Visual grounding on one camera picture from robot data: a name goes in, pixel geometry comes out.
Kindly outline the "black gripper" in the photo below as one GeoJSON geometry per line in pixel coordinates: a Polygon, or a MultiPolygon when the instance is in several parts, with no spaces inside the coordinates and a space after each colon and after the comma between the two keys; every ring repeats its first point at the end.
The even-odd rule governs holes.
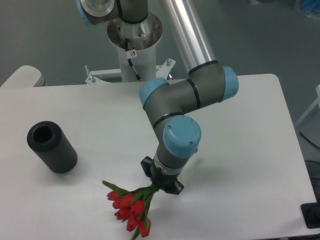
{"type": "Polygon", "coordinates": [[[152,168],[153,159],[146,156],[140,165],[147,178],[151,179],[151,182],[155,184],[159,189],[163,190],[167,194],[179,195],[185,186],[178,181],[178,174],[168,175],[162,172],[160,167],[152,168]]]}

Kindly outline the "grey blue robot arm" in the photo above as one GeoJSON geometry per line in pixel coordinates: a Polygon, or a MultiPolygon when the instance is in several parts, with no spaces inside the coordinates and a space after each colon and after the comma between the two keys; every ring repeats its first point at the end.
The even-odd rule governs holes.
{"type": "Polygon", "coordinates": [[[170,84],[169,71],[156,68],[156,45],[163,33],[146,0],[79,0],[77,8],[89,25],[107,22],[107,35],[117,49],[123,82],[141,81],[139,98],[158,139],[153,158],[141,161],[145,175],[168,194],[183,190],[178,175],[197,151],[202,136],[188,113],[225,101],[239,90],[236,73],[221,66],[190,0],[163,0],[162,9],[182,56],[188,78],[170,84]]]}

